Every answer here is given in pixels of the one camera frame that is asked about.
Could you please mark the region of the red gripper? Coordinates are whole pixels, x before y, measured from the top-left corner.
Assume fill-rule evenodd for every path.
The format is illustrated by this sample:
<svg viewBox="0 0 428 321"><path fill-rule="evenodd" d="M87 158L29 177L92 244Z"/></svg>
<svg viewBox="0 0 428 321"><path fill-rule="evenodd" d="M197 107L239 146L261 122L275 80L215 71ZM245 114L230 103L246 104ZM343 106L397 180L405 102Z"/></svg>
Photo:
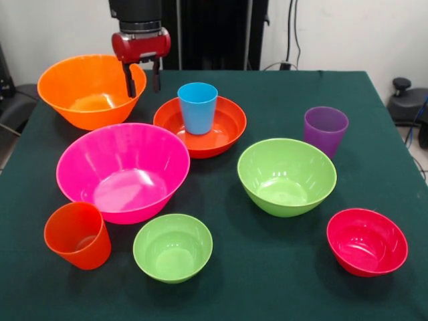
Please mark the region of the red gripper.
<svg viewBox="0 0 428 321"><path fill-rule="evenodd" d="M130 98L136 97L136 87L130 70L130 64L154 60L152 82L154 92L161 90L161 60L171 49L171 37L166 28L152 33L114 33L112 47L116 57L122 62L126 87Z"/></svg>

